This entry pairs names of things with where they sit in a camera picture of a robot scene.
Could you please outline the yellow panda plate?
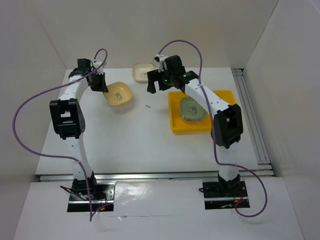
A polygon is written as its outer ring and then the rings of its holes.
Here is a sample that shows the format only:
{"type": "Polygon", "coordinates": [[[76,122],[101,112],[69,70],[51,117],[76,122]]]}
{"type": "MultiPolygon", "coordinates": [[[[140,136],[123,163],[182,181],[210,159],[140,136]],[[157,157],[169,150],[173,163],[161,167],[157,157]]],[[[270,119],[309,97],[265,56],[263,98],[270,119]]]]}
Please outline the yellow panda plate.
{"type": "Polygon", "coordinates": [[[108,92],[104,92],[103,96],[106,101],[112,106],[119,106],[129,102],[133,93],[129,86],[121,81],[107,85],[108,92]]]}

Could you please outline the cream panda plate back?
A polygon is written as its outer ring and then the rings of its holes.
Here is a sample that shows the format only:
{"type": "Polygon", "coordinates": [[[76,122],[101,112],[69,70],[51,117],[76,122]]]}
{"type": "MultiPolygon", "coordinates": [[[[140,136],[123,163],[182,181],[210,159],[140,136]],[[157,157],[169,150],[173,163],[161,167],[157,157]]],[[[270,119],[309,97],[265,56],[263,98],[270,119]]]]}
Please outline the cream panda plate back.
{"type": "Polygon", "coordinates": [[[148,82],[148,72],[155,70],[155,66],[150,63],[136,64],[132,68],[132,77],[138,83],[148,82]]]}

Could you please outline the green panda plate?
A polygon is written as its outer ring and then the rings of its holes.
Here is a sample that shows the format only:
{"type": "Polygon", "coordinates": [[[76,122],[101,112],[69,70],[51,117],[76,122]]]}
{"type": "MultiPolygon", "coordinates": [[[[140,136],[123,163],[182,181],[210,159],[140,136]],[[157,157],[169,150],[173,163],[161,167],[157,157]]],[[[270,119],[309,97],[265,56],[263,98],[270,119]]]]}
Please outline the green panda plate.
{"type": "Polygon", "coordinates": [[[180,116],[187,122],[202,121],[206,115],[206,110],[192,97],[183,97],[179,102],[180,116]]]}

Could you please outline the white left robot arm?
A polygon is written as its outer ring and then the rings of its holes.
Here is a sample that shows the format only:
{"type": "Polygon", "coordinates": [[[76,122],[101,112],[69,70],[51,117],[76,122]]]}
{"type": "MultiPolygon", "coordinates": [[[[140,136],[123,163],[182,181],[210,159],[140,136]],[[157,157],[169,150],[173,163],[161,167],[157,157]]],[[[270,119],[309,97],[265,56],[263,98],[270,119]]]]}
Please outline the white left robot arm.
{"type": "Polygon", "coordinates": [[[80,100],[87,88],[107,93],[103,61],[80,58],[77,67],[69,74],[70,85],[57,100],[49,103],[53,129],[65,142],[71,156],[76,159],[72,164],[73,182],[71,191],[92,200],[97,197],[99,187],[90,167],[84,147],[86,121],[81,110],[80,100]]]}

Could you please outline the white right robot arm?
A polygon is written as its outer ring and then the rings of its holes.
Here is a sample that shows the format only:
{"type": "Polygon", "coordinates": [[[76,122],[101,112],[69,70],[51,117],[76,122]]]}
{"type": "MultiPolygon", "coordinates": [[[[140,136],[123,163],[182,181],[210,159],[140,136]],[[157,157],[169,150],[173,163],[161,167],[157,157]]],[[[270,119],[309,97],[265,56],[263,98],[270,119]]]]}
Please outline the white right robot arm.
{"type": "Polygon", "coordinates": [[[193,98],[209,114],[213,154],[222,153],[219,165],[218,190],[230,196],[239,185],[241,177],[236,163],[237,146],[244,131],[242,110],[238,104],[230,104],[210,90],[201,80],[201,74],[186,71],[178,55],[157,54],[158,68],[147,72],[147,91],[156,93],[155,85],[165,91],[172,87],[193,98]]]}

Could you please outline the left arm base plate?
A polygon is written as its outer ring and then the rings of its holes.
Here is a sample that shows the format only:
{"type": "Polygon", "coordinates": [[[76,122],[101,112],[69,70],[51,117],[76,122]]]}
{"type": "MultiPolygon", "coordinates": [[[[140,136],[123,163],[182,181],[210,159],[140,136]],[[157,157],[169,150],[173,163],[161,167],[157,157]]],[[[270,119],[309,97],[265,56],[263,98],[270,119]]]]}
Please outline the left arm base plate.
{"type": "MultiPolygon", "coordinates": [[[[74,189],[60,186],[61,189],[69,194],[67,212],[83,213],[90,211],[89,197],[87,194],[76,193],[74,189]]],[[[98,184],[96,192],[91,193],[92,212],[113,212],[116,184],[114,182],[107,184],[98,184]]]]}

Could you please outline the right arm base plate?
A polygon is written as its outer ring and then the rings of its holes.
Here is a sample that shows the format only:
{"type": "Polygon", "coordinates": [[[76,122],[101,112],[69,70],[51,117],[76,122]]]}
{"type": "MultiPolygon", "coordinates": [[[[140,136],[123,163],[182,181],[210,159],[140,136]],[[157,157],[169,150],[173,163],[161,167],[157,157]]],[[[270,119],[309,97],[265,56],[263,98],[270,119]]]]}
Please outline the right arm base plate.
{"type": "Polygon", "coordinates": [[[203,182],[198,189],[203,194],[206,210],[222,210],[238,208],[250,208],[248,192],[244,181],[231,191],[224,192],[218,182],[203,182]]]}

